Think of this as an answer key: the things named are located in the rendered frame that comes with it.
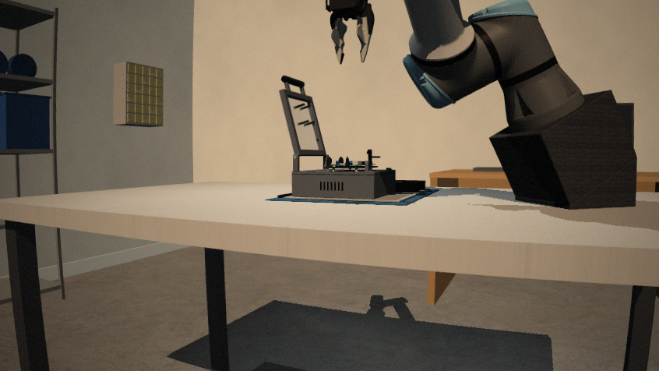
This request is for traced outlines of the green circuit board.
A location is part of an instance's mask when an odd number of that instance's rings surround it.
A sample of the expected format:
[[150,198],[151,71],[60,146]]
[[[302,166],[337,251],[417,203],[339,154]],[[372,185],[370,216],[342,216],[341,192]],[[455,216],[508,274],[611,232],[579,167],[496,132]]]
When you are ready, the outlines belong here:
[[[340,163],[340,161],[336,161],[336,165],[346,165],[346,163]],[[364,161],[349,161],[349,165],[362,166],[362,165],[365,165],[365,162]]]

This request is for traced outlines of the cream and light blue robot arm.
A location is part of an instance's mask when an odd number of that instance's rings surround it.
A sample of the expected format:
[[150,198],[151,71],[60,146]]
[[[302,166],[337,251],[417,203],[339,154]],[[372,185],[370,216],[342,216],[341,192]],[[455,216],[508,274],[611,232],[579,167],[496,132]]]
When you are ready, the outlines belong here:
[[[444,108],[499,81],[511,132],[547,125],[583,104],[527,0],[463,20],[459,0],[404,0],[414,31],[403,64],[423,98]],[[462,21],[463,20],[463,21]]]

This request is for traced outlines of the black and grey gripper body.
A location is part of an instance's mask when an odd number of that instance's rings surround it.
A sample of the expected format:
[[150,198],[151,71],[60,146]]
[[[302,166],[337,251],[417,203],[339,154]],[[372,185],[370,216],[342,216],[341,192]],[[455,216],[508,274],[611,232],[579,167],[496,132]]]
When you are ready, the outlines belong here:
[[368,0],[326,0],[326,10],[337,16],[342,16],[345,21],[350,18],[361,17],[366,9]]

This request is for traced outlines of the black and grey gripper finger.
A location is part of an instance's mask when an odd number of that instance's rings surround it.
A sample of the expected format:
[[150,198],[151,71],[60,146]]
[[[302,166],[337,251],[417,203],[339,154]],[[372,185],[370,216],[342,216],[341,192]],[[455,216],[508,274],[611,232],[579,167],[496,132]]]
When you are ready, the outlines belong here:
[[[338,21],[337,21],[338,20]],[[344,59],[344,35],[347,32],[347,26],[343,23],[343,17],[332,13],[330,16],[330,26],[332,28],[331,38],[334,41],[334,47],[339,64]]]
[[365,61],[375,21],[372,5],[370,3],[366,5],[366,9],[361,14],[361,17],[357,16],[358,26],[356,26],[356,33],[361,42],[361,62]]

